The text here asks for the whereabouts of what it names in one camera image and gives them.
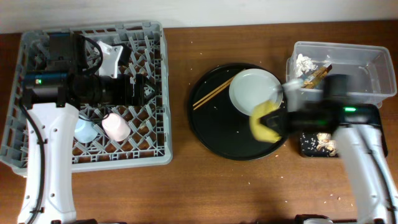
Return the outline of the pink cup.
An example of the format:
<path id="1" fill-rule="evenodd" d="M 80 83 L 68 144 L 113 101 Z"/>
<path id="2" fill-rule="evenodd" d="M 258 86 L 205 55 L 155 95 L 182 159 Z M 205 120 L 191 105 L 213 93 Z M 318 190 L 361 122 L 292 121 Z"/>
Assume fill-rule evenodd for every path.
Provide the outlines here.
<path id="1" fill-rule="evenodd" d="M 131 133 L 127 121 L 116 113 L 110 113 L 101 124 L 108 137 L 117 142 L 125 140 Z"/>

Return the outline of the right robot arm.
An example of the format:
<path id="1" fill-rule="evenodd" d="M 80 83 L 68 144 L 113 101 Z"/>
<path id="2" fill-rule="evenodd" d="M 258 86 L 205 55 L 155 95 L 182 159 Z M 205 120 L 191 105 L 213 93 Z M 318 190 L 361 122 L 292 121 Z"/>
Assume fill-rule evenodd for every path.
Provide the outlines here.
<path id="1" fill-rule="evenodd" d="M 265 129 L 253 135 L 276 142 L 298 132 L 330 133 L 345 165 L 358 206 L 358 223 L 397 223 L 397 187 L 386 162 L 379 110 L 348 92 L 349 75 L 332 74 L 323 81 L 321 98 L 299 98 L 300 82 L 282 86 L 287 106 L 266 101 L 252 119 Z"/>

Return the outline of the yellow bowl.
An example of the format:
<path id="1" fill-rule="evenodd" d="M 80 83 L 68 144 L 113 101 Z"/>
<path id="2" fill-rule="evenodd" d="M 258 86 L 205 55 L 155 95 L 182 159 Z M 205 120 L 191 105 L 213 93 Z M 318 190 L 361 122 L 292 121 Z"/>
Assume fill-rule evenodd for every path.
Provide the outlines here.
<path id="1" fill-rule="evenodd" d="M 268 128 L 265 124 L 261 124 L 261 118 L 270 115 L 279 107 L 273 101 L 265 101 L 254 107 L 249 117 L 249 127 L 254 139 L 260 142 L 276 143 L 282 137 L 276 131 Z"/>

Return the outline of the gold snack wrapper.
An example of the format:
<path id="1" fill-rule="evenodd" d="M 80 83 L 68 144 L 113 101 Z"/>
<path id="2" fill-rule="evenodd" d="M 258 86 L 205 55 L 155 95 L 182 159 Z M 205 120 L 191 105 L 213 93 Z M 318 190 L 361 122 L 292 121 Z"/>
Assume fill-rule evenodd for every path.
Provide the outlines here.
<path id="1" fill-rule="evenodd" d="M 302 88 L 314 89 L 328 75 L 331 69 L 332 65 L 330 62 L 324 64 L 304 80 Z"/>

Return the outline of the food scraps pile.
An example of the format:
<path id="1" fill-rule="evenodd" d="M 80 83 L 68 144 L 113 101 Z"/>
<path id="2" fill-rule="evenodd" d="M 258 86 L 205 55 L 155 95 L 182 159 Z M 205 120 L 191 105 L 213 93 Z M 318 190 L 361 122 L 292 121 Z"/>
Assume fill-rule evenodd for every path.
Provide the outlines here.
<path id="1" fill-rule="evenodd" d="M 328 133 L 302 133 L 300 148 L 307 157 L 338 157 L 336 141 Z"/>

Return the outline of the blue cup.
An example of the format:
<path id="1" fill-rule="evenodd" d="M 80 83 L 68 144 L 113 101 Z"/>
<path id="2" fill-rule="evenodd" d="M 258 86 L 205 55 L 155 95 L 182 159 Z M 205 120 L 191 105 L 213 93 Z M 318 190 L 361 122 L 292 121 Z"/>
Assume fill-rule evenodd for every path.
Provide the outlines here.
<path id="1" fill-rule="evenodd" d="M 79 119 L 75 126 L 75 139 L 83 144 L 93 141 L 98 135 L 94 125 L 92 121 Z"/>

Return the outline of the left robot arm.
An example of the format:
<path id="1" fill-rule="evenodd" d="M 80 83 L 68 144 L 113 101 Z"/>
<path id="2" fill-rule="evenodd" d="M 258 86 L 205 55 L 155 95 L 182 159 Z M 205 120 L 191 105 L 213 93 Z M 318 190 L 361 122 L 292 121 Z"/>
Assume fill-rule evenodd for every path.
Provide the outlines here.
<path id="1" fill-rule="evenodd" d="M 27 119 L 28 163 L 19 223 L 74 223 L 72 148 L 83 104 L 142 106 L 159 89 L 143 75 L 119 75 L 131 49 L 74 33 L 49 37 L 43 70 L 28 71 L 19 108 Z"/>

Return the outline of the white tissue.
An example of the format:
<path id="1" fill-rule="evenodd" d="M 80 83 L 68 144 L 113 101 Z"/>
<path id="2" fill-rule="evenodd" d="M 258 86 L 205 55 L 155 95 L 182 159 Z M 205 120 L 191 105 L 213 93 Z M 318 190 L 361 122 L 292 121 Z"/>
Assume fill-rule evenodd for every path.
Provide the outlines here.
<path id="1" fill-rule="evenodd" d="M 298 56 L 296 58 L 295 68 L 294 68 L 295 76 L 297 78 L 308 73 L 309 71 L 314 71 L 317 68 L 318 68 L 318 66 L 312 62 L 310 57 L 303 56 L 302 54 L 298 54 Z"/>

